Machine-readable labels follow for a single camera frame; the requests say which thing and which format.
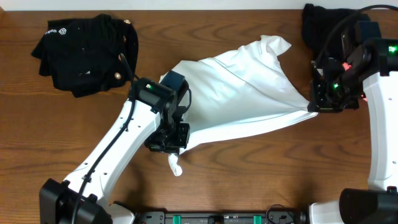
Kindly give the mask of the white t-shirt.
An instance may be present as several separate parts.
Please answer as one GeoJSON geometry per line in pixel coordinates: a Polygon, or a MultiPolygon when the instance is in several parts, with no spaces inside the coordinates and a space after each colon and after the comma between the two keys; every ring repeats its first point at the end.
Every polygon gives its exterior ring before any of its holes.
{"type": "Polygon", "coordinates": [[[190,125],[186,148],[168,156],[174,176],[182,175],[179,155],[208,142],[246,138],[316,117],[285,75],[278,57],[291,44],[277,35],[199,61],[182,60],[172,69],[191,90],[181,104],[190,125]]]}

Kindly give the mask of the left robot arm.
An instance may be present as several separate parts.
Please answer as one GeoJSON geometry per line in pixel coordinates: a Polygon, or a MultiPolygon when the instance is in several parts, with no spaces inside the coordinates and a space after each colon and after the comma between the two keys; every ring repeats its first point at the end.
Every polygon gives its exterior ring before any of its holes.
{"type": "Polygon", "coordinates": [[[178,154],[190,126],[180,105],[190,93],[184,76],[167,74],[161,82],[141,78],[129,91],[118,119],[92,153],[62,182],[49,179],[39,192],[41,223],[134,223],[128,208],[109,203],[123,170],[141,146],[178,154]]]}

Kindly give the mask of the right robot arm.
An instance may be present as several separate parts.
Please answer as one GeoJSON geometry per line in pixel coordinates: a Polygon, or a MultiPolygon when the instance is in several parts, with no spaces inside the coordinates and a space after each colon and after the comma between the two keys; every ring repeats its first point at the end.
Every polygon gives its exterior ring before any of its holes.
{"type": "Polygon", "coordinates": [[[397,223],[397,41],[372,38],[344,62],[314,60],[310,103],[317,113],[339,113],[368,104],[371,169],[368,187],[346,188],[339,199],[313,203],[308,223],[397,223]]]}

